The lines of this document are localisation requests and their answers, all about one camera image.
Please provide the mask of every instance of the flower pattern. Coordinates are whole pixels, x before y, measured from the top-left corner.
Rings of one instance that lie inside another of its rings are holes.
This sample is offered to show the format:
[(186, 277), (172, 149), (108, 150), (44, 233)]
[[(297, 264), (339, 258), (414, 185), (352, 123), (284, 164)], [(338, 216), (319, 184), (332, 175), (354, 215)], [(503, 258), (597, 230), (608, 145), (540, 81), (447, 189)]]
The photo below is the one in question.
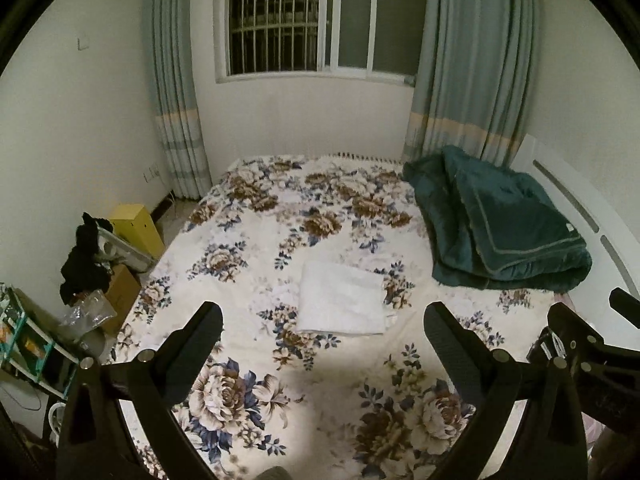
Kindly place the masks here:
[[(424, 307), (442, 301), (488, 348), (520, 361), (546, 325), (549, 292), (431, 278), (427, 227), (400, 169), (335, 156), (241, 161), (151, 272), (111, 358), (157, 349), (203, 301), (219, 303), (222, 337), (172, 408), (217, 478), (280, 465), (309, 480), (424, 480), (474, 412), (424, 336)], [(297, 331), (300, 272), (316, 258), (383, 276), (384, 335)], [(142, 462), (164, 478), (135, 412), (123, 412)]]

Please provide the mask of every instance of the cardboard box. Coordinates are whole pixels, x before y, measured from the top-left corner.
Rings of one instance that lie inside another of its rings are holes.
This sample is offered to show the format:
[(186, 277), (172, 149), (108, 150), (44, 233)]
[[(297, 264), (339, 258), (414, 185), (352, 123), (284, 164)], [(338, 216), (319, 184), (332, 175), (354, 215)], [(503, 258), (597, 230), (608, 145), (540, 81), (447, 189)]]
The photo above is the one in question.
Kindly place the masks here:
[(109, 290), (104, 296), (116, 311), (116, 317), (105, 321), (101, 327), (108, 334), (117, 336), (131, 307), (140, 293), (140, 284), (124, 264), (113, 267)]
[(135, 248), (158, 259), (164, 253), (164, 244), (142, 204), (120, 204), (109, 215), (115, 233)]

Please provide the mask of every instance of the metal bolt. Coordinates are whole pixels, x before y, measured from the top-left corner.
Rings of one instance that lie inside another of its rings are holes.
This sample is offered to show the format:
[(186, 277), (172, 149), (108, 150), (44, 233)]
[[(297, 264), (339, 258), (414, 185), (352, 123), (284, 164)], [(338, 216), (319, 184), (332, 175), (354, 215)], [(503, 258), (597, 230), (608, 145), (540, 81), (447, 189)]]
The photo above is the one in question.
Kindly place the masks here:
[(156, 355), (156, 351), (152, 350), (151, 348), (147, 348), (146, 350), (143, 350), (138, 354), (138, 361), (142, 363), (148, 363), (149, 361), (151, 361), (151, 359), (154, 358), (154, 355)]
[(566, 368), (566, 361), (561, 357), (554, 357), (554, 366), (564, 370)]
[(80, 367), (82, 368), (82, 370), (88, 370), (93, 365), (94, 365), (93, 357), (85, 357), (84, 359), (82, 359), (82, 361), (80, 361)]
[(509, 354), (502, 348), (498, 348), (497, 350), (494, 350), (493, 352), (491, 352), (491, 354), (494, 356), (494, 359), (499, 363), (506, 363), (509, 361)]

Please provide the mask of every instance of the curtain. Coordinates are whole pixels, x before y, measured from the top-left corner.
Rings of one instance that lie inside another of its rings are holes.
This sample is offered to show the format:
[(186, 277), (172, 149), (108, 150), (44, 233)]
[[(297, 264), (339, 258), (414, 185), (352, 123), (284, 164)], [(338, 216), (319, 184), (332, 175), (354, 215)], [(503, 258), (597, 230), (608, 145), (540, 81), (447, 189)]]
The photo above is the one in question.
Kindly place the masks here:
[(145, 0), (145, 43), (158, 133), (174, 193), (197, 200), (211, 188), (191, 69), (190, 0)]
[(508, 165), (524, 132), (538, 0), (427, 0), (402, 159), (455, 144)]

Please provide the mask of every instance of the wall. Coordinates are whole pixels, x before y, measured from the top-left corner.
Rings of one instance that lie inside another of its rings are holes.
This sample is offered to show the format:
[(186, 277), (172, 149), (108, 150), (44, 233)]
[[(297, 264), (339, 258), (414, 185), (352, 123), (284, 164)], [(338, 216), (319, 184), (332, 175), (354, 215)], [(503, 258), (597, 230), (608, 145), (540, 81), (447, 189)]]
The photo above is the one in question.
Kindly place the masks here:
[(240, 156), (353, 152), (399, 158), (407, 86), (324, 76), (216, 83), (213, 0), (191, 0), (193, 73), (212, 176)]
[[(143, 60), (142, 0), (55, 0), (0, 77), (0, 280), (52, 316), (83, 211), (155, 207), (164, 155)], [(77, 35), (89, 39), (78, 51)]]
[(583, 174), (640, 240), (640, 71), (589, 0), (542, 0), (525, 131)]

